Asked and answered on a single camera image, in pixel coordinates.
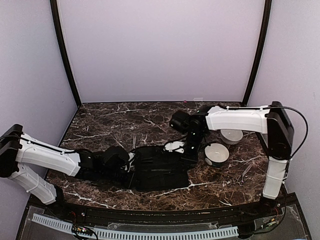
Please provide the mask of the black zippered tool case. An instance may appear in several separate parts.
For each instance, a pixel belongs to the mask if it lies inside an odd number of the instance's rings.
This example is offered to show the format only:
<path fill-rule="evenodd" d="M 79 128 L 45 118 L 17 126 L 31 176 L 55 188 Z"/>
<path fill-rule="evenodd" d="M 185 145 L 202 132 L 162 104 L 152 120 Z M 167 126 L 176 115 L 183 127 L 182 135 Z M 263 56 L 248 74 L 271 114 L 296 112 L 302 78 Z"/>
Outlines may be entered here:
<path fill-rule="evenodd" d="M 178 152 L 165 151 L 162 146 L 143 146 L 134 151 L 132 187 L 138 192 L 164 191 L 189 185 L 187 168 Z"/>

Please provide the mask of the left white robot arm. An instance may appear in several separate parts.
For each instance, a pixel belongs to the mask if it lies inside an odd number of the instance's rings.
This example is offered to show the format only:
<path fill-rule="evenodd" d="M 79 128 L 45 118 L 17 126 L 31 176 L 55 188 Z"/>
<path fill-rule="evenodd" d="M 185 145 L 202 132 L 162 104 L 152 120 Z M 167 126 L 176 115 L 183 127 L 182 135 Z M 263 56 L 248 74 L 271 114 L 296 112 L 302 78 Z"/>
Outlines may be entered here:
<path fill-rule="evenodd" d="M 120 146 L 92 152 L 85 148 L 70 150 L 41 142 L 14 124 L 0 137 L 0 176 L 19 184 L 37 197 L 60 218 L 67 218 L 70 206 L 64 201 L 63 190 L 48 183 L 28 164 L 64 173 L 86 181 L 113 181 L 130 188 L 135 173 L 131 165 L 135 154 Z"/>

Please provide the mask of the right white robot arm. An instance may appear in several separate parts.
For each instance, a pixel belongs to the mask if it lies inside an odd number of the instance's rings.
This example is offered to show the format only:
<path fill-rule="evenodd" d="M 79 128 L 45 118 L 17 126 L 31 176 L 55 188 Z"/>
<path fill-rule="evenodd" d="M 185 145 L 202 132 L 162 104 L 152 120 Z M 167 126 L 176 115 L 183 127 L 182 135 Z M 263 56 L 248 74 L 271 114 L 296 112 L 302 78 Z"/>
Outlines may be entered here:
<path fill-rule="evenodd" d="M 204 106 L 193 114 L 177 111 L 169 125 L 185 134 L 185 142 L 169 141 L 166 152 L 194 154 L 209 131 L 236 130 L 267 136 L 268 167 L 262 191 L 263 200 L 255 205 L 255 213 L 266 217 L 275 208 L 275 200 L 285 182 L 296 151 L 293 148 L 294 127 L 286 111 L 298 110 L 279 101 L 256 107 Z"/>

